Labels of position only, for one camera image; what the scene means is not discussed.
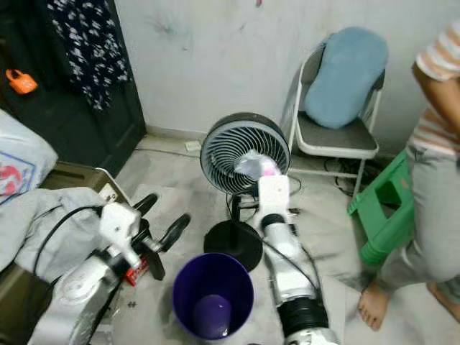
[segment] black door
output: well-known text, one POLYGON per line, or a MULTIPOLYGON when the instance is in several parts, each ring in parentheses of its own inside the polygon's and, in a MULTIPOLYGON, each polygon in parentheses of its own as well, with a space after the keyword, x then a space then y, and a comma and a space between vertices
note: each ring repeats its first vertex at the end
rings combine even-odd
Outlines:
MULTIPOLYGON (((113 0, 109 4, 124 46, 113 0)), ((93 110, 70 83, 67 56, 42 0, 0 0, 0 46, 2 107, 46 139, 60 160, 116 175, 145 134, 131 69, 131 81, 111 89, 110 107, 93 110), (7 68, 30 74, 38 88, 20 96, 9 86, 7 68)))

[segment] floor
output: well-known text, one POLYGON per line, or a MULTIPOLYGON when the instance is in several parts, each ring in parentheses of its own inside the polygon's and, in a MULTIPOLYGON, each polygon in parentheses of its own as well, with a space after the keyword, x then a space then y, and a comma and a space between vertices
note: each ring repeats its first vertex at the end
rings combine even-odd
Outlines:
MULTIPOLYGON (((182 213, 192 221, 175 246, 162 255, 166 270, 162 282, 143 276, 138 285, 123 285, 113 317, 115 345, 199 344, 175 321, 171 288, 180 268, 202 252, 204 234, 226 219, 225 195, 203 176, 197 152, 186 152, 177 139, 146 137, 134 152, 117 182, 133 201, 155 192, 160 199, 146 215, 153 236, 163 231, 182 213), (172 155, 165 152, 177 152, 172 155)), ((297 164, 318 165, 300 160, 297 164)), ((349 198, 332 178, 296 175, 303 187, 292 197, 291 207, 301 209, 295 222, 302 243, 318 262, 325 289, 331 327, 346 345, 460 344, 460 325, 435 301, 424 285, 396 292, 382 329, 371 331, 357 314, 359 292, 370 273, 359 260, 363 243, 358 223, 346 213, 349 198)), ((244 213, 242 218, 250 216, 244 213)), ((247 323, 224 344, 281 345, 282 333, 261 263, 251 272, 256 292, 247 323)))

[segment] gray cloth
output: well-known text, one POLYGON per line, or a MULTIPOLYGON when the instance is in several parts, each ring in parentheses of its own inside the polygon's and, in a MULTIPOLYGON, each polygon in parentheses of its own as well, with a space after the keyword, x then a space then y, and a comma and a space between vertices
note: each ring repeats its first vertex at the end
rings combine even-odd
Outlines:
POLYGON ((432 149, 408 147, 415 203, 415 238, 385 261, 377 282, 391 293, 418 282, 460 304, 460 161, 432 149))
MULTIPOLYGON (((32 271, 37 251, 53 226, 81 206, 104 200, 90 188, 37 189, 0 206, 0 271, 14 261, 32 271)), ((98 235, 99 217, 81 211, 55 232, 40 256, 37 275, 52 282, 104 245, 98 235)))

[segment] fan grille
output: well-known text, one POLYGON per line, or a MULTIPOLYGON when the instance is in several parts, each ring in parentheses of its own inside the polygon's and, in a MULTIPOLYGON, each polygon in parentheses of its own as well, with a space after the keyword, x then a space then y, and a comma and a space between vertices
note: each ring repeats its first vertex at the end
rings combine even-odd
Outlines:
POLYGON ((272 158, 282 173, 288 171, 290 153, 280 129, 262 115, 246 113, 228 116, 211 129, 201 150, 205 176, 225 193, 243 193, 256 181, 234 168, 251 149, 272 158))

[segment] green plastic stool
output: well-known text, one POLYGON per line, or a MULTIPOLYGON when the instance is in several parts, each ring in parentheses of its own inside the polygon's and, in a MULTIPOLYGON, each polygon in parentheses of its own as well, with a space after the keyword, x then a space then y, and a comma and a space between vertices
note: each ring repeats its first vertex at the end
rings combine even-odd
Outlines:
POLYGON ((367 235, 360 255, 368 266, 382 264, 393 249, 412 238, 414 202, 405 151, 356 196, 348 214, 355 212, 367 235))

